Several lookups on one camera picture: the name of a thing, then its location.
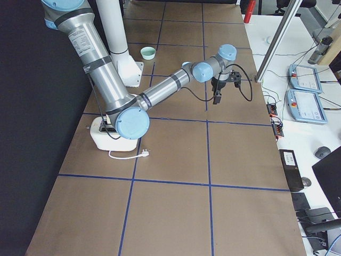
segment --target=label on robot arm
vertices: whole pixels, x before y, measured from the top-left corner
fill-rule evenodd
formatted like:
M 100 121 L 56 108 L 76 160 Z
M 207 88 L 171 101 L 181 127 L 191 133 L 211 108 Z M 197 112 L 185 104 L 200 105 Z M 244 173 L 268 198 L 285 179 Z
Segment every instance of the label on robot arm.
M 284 160 L 286 161 L 286 165 L 295 166 L 294 156 L 291 152 L 283 152 Z
M 84 28 L 70 34 L 69 39 L 80 57 L 95 50 Z

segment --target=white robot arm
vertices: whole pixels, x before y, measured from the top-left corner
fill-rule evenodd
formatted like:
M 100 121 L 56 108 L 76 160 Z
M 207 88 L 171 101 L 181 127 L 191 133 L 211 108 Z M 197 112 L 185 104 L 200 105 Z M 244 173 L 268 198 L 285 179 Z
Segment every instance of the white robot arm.
M 46 25 L 66 33 L 106 102 L 105 112 L 118 134 L 138 139 L 148 130 L 147 110 L 179 91 L 191 80 L 213 81 L 214 96 L 220 96 L 221 81 L 230 76 L 236 48 L 222 45 L 217 55 L 199 63 L 183 66 L 161 83 L 140 95 L 128 93 L 93 24 L 94 13 L 87 0 L 42 0 Z

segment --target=blue cable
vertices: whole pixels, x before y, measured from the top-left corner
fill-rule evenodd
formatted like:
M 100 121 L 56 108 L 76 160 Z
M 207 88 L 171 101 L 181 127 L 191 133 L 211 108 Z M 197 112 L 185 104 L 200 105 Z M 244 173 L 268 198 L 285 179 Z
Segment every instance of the blue cable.
M 330 252 L 331 248 L 333 247 L 333 245 L 336 243 L 336 241 L 338 241 L 338 239 L 341 237 L 341 234 L 338 235 L 338 237 L 335 238 L 335 240 L 332 242 L 332 244 L 329 246 L 328 251 L 325 253 L 324 256 L 327 256 L 327 254 Z

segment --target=red object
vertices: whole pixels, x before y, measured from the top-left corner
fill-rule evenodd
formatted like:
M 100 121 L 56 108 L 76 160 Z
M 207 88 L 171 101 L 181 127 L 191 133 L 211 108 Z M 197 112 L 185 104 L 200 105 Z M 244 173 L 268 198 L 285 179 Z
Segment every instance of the red object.
M 256 6 L 256 0 L 251 0 L 249 2 L 249 5 L 247 6 L 247 11 L 244 17 L 244 23 L 249 23 L 250 19 L 251 19 L 251 15 L 254 12 L 254 8 Z

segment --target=blue joint cap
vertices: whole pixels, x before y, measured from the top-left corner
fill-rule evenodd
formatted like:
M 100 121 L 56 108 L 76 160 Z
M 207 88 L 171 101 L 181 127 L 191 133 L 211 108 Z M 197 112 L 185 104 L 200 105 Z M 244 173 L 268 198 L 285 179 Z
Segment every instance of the blue joint cap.
M 144 136 L 149 128 L 149 116 L 139 107 L 123 110 L 116 119 L 116 131 L 128 140 L 136 140 Z
M 45 19 L 45 24 L 46 24 L 46 26 L 47 26 L 48 28 L 52 28 L 52 29 L 58 30 L 57 27 L 56 27 L 56 25 L 54 24 L 54 22 L 51 21 L 51 20 L 46 20 L 46 19 Z
M 213 77 L 213 68 L 206 62 L 200 62 L 194 66 L 193 76 L 198 82 L 206 82 Z
M 237 49 L 231 44 L 223 44 L 219 47 L 218 54 L 225 60 L 234 61 L 237 56 Z
M 71 12 L 78 9 L 84 0 L 42 0 L 43 4 L 60 12 Z

